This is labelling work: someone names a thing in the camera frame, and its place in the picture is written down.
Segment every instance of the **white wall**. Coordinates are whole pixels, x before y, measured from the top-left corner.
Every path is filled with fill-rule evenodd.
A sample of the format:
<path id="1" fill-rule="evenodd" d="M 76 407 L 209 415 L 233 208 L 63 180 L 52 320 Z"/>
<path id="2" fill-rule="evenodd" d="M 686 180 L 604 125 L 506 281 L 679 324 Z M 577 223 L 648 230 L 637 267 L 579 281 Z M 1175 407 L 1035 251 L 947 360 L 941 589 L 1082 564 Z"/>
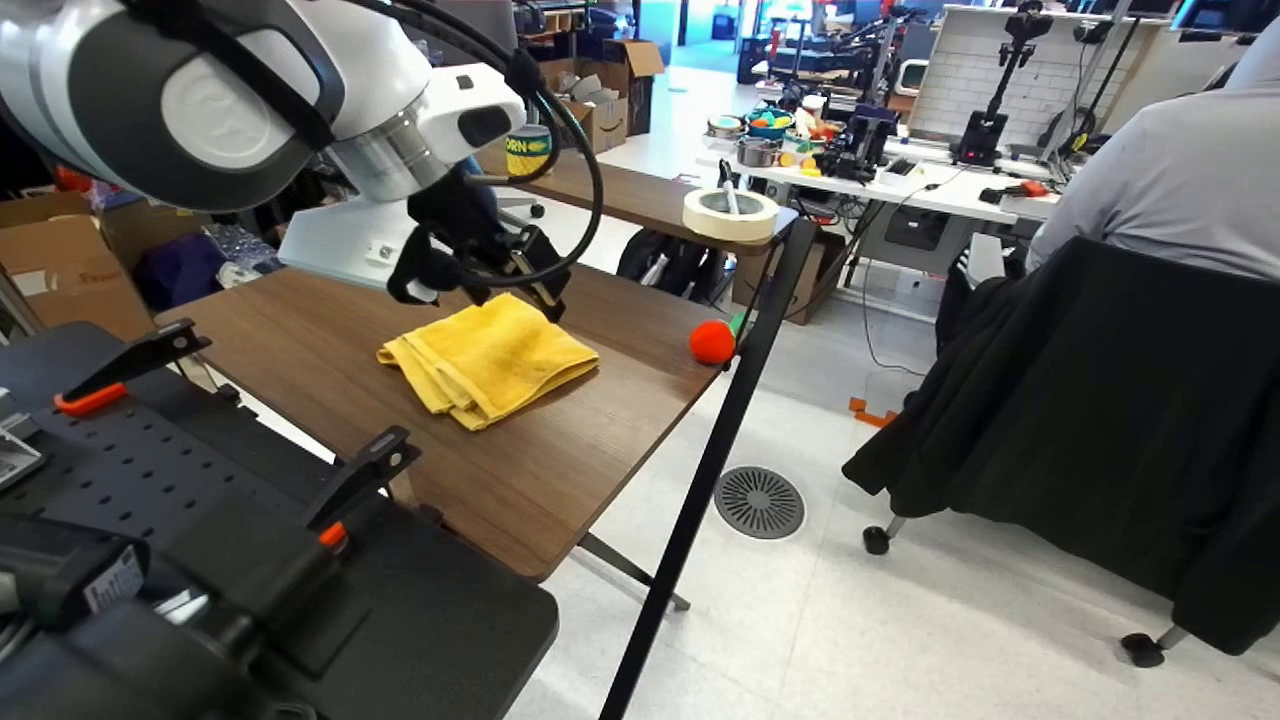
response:
<path id="1" fill-rule="evenodd" d="M 975 109 L 987 109 L 1000 63 L 996 53 L 1003 36 L 1009 14 L 983 10 L 947 10 L 943 29 L 931 45 L 927 76 L 920 87 L 920 106 L 911 128 L 938 136 L 961 136 Z M 1035 41 L 1035 57 L 1009 83 L 1003 112 L 1009 131 L 1003 146 L 1035 146 L 1057 112 L 1071 106 L 1082 82 L 1082 45 L 1071 29 L 1082 17 L 1057 17 L 1054 32 Z M 1082 106 L 1095 95 L 1103 69 L 1114 63 L 1127 29 L 1114 29 L 1101 50 L 1101 63 L 1085 83 Z M 1170 95 L 1202 94 L 1224 63 L 1240 57 L 1235 45 L 1182 45 L 1166 26 L 1146 26 L 1101 106 L 1109 128 L 1122 128 L 1137 109 Z"/>

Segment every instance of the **floor drain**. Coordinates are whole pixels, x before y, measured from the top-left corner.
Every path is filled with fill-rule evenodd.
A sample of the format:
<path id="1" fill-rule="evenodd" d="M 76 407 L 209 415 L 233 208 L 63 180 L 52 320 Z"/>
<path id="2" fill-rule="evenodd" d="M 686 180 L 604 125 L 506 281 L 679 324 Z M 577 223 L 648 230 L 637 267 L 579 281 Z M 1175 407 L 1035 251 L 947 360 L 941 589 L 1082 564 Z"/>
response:
<path id="1" fill-rule="evenodd" d="M 769 470 L 736 470 L 719 477 L 717 514 L 746 536 L 785 542 L 804 523 L 804 497 Z"/>

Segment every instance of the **person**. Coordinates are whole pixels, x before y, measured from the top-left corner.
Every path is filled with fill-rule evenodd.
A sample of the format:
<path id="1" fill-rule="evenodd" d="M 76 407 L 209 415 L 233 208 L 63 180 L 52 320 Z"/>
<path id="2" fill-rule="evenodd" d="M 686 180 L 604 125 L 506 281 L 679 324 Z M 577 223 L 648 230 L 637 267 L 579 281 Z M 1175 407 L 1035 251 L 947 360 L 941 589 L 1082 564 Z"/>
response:
<path id="1" fill-rule="evenodd" d="M 938 354 L 961 331 L 973 289 L 1050 263 L 1070 240 L 1116 244 L 1172 263 L 1280 281 L 1280 20 L 1218 94 L 1142 109 L 1070 184 L 1028 255 L 956 260 Z"/>

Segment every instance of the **metal frame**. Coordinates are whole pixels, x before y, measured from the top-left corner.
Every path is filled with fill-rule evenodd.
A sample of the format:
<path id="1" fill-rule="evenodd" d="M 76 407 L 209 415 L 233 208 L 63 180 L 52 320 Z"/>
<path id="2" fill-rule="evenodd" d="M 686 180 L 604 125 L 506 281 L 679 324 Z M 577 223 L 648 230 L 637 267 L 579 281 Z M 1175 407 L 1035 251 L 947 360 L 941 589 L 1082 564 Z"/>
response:
<path id="1" fill-rule="evenodd" d="M 657 577 L 648 583 L 648 595 L 645 595 L 645 610 L 639 610 L 639 622 L 632 629 L 632 642 L 629 642 L 629 651 L 623 651 L 623 665 L 620 671 L 614 678 L 614 689 L 608 689 L 608 700 L 601 710 L 601 720 L 620 720 L 637 698 L 637 685 L 639 685 L 639 671 L 645 671 L 645 661 L 652 651 L 652 642 L 667 617 L 667 606 L 678 600 L 678 583 L 679 583 L 679 573 L 687 564 L 687 551 L 696 543 L 696 532 L 707 518 L 707 506 L 717 497 L 717 484 L 724 477 L 724 459 L 736 445 L 736 431 L 746 428 L 746 415 L 752 407 L 752 395 L 762 389 L 762 378 L 766 378 L 766 366 L 771 355 L 771 339 L 789 317 L 789 300 L 802 286 L 802 267 L 814 251 L 814 240 L 818 240 L 818 223 L 807 217 L 802 217 L 789 231 L 785 231 L 785 250 L 781 250 L 781 263 L 766 289 L 766 306 L 762 306 L 762 317 L 755 324 L 748 327 L 746 335 L 746 354 L 739 354 L 739 366 L 736 366 L 736 378 L 732 378 L 732 389 L 719 406 L 719 415 L 717 415 L 717 428 L 706 445 L 706 456 L 696 464 L 696 477 L 691 477 L 691 488 L 686 497 L 686 507 L 678 518 L 678 527 L 667 536 L 667 549 L 665 549 L 665 562 L 657 564 Z"/>

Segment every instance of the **wooden table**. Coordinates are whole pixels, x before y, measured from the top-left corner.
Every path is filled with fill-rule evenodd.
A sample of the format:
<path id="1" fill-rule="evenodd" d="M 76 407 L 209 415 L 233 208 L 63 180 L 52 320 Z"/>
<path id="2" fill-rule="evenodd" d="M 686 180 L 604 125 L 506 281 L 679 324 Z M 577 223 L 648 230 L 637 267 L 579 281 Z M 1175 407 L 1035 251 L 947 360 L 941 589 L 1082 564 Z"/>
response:
<path id="1" fill-rule="evenodd" d="M 507 177 L 506 152 L 501 150 L 483 150 L 482 152 L 482 169 L 488 177 Z M 665 180 L 665 177 L 645 177 L 645 172 L 629 172 L 615 163 L 601 163 L 601 180 L 604 180 L 604 211 L 620 217 L 629 223 L 645 223 L 652 231 L 665 236 L 679 236 L 687 244 L 712 244 L 724 251 L 739 251 L 739 255 L 766 255 L 769 244 L 736 244 L 736 240 L 717 240 L 717 236 L 701 236 L 691 230 L 686 230 L 686 197 L 696 192 L 696 184 L 679 184 L 679 180 Z M 577 206 L 577 208 L 594 208 L 594 177 L 587 177 L 587 162 L 579 152 L 559 152 L 557 169 L 532 184 L 518 184 L 541 197 L 552 197 L 559 206 Z M 792 208 L 785 208 L 776 217 L 776 236 L 796 220 Z"/>
<path id="2" fill-rule="evenodd" d="M 461 310 L 407 310 L 385 293 L 276 271 L 176 310 L 213 339 L 203 360 L 282 415 L 352 456 L 405 426 L 422 459 L 405 488 L 461 536 L 545 579 L 701 401 L 717 373 L 686 335 L 712 310 L 577 267 L 563 327 L 601 354 L 601 373 L 488 431 L 429 415 L 376 348 Z"/>

